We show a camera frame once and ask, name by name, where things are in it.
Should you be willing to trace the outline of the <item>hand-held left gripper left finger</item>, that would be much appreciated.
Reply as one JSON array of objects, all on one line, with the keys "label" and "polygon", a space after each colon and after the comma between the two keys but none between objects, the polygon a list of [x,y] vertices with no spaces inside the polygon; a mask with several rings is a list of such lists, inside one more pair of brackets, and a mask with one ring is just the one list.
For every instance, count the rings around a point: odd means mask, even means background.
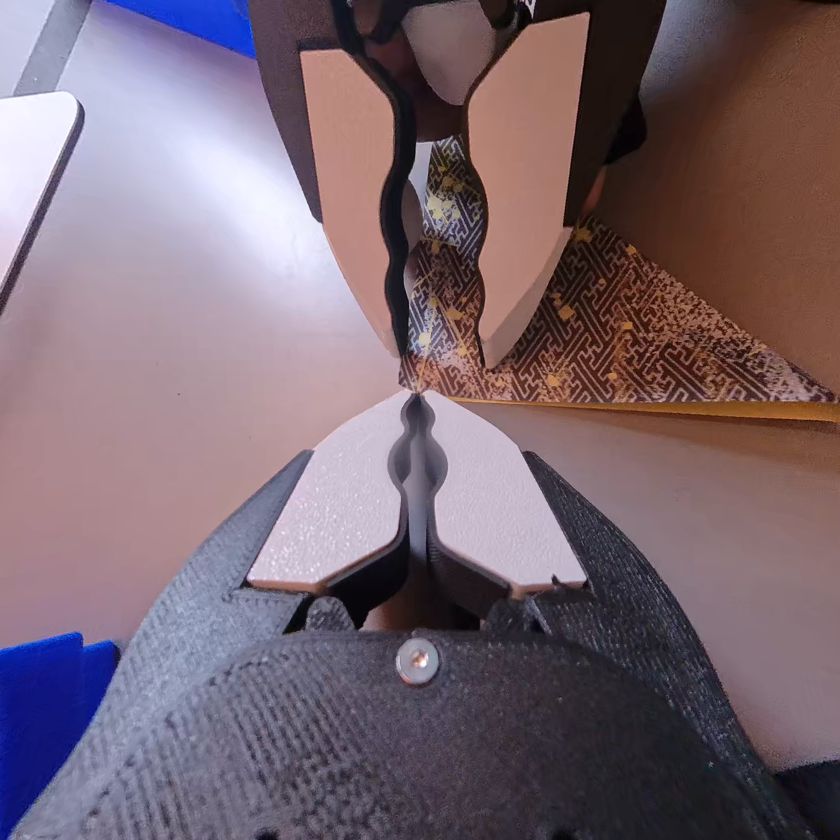
[{"label": "hand-held left gripper left finger", "polygon": [[406,582],[410,562],[410,407],[399,392],[344,423],[310,453],[247,583],[338,599],[361,627]]}]

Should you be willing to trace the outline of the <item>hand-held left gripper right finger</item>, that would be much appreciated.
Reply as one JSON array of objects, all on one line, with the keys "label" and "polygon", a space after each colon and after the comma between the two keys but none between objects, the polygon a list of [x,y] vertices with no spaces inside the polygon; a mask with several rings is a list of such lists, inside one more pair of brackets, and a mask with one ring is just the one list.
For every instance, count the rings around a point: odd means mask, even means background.
[{"label": "hand-held left gripper right finger", "polygon": [[421,396],[430,574],[482,621],[495,604],[587,583],[524,453],[498,427],[435,392]]}]

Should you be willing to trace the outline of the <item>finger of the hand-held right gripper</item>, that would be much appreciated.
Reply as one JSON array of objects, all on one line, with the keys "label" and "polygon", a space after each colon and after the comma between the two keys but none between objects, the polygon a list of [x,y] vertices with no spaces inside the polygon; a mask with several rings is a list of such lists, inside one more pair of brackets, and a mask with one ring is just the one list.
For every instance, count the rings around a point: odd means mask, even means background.
[{"label": "finger of the hand-held right gripper", "polygon": [[526,26],[473,90],[469,162],[486,204],[477,331],[496,368],[528,327],[571,236],[565,206],[589,13]]},{"label": "finger of the hand-held right gripper", "polygon": [[410,182],[413,102],[367,55],[355,24],[340,47],[300,52],[322,228],[344,280],[388,352],[404,355],[410,293],[404,275],[421,214]]}]

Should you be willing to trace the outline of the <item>blue plastic bin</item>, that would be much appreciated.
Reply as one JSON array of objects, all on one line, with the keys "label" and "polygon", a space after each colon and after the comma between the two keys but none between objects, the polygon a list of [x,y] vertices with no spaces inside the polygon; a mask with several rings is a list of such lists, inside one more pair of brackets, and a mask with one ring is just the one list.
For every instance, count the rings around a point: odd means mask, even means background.
[{"label": "blue plastic bin", "polygon": [[119,662],[106,640],[80,633],[1,651],[1,838],[67,760],[102,702]]},{"label": "blue plastic bin", "polygon": [[256,56],[247,1],[111,1],[242,56]]}]

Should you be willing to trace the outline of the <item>yellow backed black patterned paper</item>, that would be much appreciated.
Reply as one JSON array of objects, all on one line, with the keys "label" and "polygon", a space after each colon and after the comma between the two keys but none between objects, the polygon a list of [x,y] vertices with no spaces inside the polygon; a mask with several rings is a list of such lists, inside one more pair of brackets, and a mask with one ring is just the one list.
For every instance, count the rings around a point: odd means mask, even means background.
[{"label": "yellow backed black patterned paper", "polygon": [[476,338],[483,208],[460,140],[430,156],[401,386],[461,402],[838,423],[838,395],[594,216],[573,229],[525,333],[488,369]]}]

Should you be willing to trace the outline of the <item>white stand plate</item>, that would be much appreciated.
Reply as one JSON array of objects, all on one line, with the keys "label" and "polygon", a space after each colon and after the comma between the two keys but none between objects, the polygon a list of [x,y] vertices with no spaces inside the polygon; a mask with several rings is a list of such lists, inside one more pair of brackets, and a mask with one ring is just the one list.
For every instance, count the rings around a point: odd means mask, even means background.
[{"label": "white stand plate", "polygon": [[1,100],[1,310],[81,135],[84,108],[66,91]]}]

